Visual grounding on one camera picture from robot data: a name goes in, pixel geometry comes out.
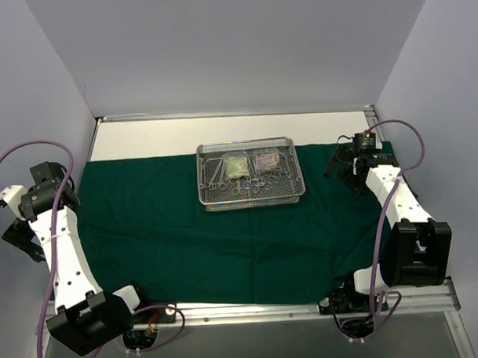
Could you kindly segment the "green surgical drape cloth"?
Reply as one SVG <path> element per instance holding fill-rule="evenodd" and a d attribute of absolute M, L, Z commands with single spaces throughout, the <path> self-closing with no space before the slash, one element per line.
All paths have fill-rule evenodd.
<path fill-rule="evenodd" d="M 108 292 L 137 283 L 155 301 L 306 304 L 370 266 L 381 205 L 323 170 L 332 145 L 297 148 L 305 194 L 294 205 L 208 212 L 196 157 L 92 161 L 78 232 Z"/>

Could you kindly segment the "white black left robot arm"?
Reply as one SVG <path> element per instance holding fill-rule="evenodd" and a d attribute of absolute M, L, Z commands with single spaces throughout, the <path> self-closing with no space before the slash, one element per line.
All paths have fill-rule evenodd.
<path fill-rule="evenodd" d="M 66 186 L 52 216 L 59 188 L 56 179 L 25 188 L 11 185 L 0 193 L 0 204 L 16 215 L 3 239 L 45 261 L 54 274 L 55 316 L 47 320 L 51 336 L 80 356 L 132 329 L 150 316 L 150 302 L 134 285 L 104 291 L 90 271 L 78 233 L 77 195 Z"/>

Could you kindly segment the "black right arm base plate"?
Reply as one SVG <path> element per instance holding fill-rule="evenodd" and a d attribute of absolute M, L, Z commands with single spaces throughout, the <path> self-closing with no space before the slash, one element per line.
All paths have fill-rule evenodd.
<path fill-rule="evenodd" d="M 321 299 L 317 309 L 320 315 L 369 312 L 369 295 L 347 288 L 337 289 Z"/>

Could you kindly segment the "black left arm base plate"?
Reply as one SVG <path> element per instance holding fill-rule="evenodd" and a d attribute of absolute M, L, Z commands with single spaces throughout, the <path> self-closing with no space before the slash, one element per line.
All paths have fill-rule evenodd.
<path fill-rule="evenodd" d="M 175 323 L 177 313 L 173 310 L 177 303 L 174 301 L 154 301 L 150 305 L 144 305 L 136 309 L 133 314 L 135 324 L 164 324 Z"/>

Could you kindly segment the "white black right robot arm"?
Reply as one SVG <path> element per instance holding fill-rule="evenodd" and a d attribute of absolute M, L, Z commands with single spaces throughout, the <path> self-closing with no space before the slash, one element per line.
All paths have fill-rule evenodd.
<path fill-rule="evenodd" d="M 339 144 L 323 172 L 324 177 L 333 174 L 355 193 L 373 194 L 382 207 L 380 224 L 388 222 L 391 227 L 379 242 L 378 258 L 372 266 L 355 271 L 353 283 L 341 290 L 343 306 L 359 310 L 370 294 L 380 295 L 391 287 L 442 284 L 447 277 L 451 227 L 422 208 L 395 156 Z"/>

